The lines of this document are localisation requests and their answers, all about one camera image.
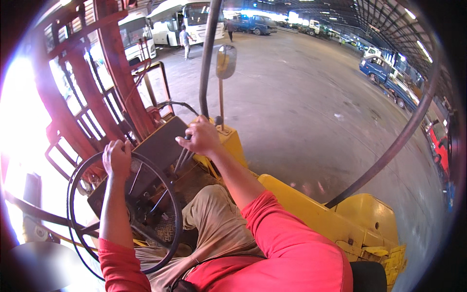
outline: blue truck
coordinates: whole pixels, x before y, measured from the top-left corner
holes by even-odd
[[[404,84],[403,75],[382,57],[372,55],[364,58],[360,61],[359,68],[371,82],[376,85],[382,84],[400,108],[406,107],[410,112],[417,108],[420,101]]]
[[[272,19],[266,16],[235,15],[232,19],[235,31],[253,32],[255,35],[270,35],[277,32],[277,25]]]

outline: red vehicle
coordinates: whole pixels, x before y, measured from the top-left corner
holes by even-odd
[[[428,128],[427,134],[432,142],[433,159],[438,167],[443,171],[443,178],[445,181],[449,180],[449,162],[448,151],[449,141],[446,131],[441,123],[436,120]]]

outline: khaki pants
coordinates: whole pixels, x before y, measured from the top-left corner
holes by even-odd
[[[240,215],[240,209],[230,200],[222,186],[204,187],[193,201],[183,208],[182,215],[183,229],[198,228],[197,248],[191,255],[174,257],[162,269],[147,275],[152,291],[167,291],[168,286],[182,272],[209,258],[245,254],[264,256],[246,228],[247,221]],[[167,253],[158,247],[135,250],[142,270],[153,267]]]
[[[189,44],[184,44],[185,47],[185,59],[188,59],[188,54],[190,53],[190,45]]]

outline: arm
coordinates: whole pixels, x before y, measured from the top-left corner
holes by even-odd
[[[265,191],[264,186],[222,146],[217,129],[207,118],[199,116],[185,133],[192,135],[191,139],[177,137],[177,142],[190,151],[207,156],[216,164],[240,210]]]
[[[177,137],[178,143],[190,151],[209,157],[220,171],[227,188],[248,221],[258,246],[266,257],[302,258],[320,256],[334,260],[342,267],[348,261],[330,240],[311,230],[299,218],[285,211],[276,197],[256,180],[222,146],[216,128],[199,116],[185,131],[190,140]]]
[[[125,204],[125,181],[130,174],[130,142],[111,141],[102,156],[108,174],[100,216],[99,261],[106,291],[151,291],[133,249]]]
[[[102,162],[108,174],[106,194],[100,215],[101,238],[133,248],[133,236],[125,205],[125,181],[130,174],[130,141],[111,141],[104,149]]]

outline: hand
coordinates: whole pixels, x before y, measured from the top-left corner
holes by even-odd
[[[104,149],[102,163],[109,177],[126,180],[131,166],[130,141],[111,141]]]
[[[200,115],[195,122],[189,124],[185,134],[192,135],[191,139],[185,140],[182,137],[177,137],[175,140],[180,146],[196,154],[211,158],[224,149],[220,143],[217,129],[203,115]]]

